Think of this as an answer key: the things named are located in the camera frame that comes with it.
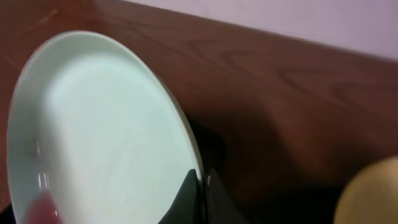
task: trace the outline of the dark wood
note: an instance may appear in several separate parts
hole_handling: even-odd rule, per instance
[[[289,189],[341,186],[398,153],[396,63],[123,1],[0,1],[1,208],[13,86],[41,43],[77,29],[128,46],[190,119],[222,136],[218,172],[241,208]]]

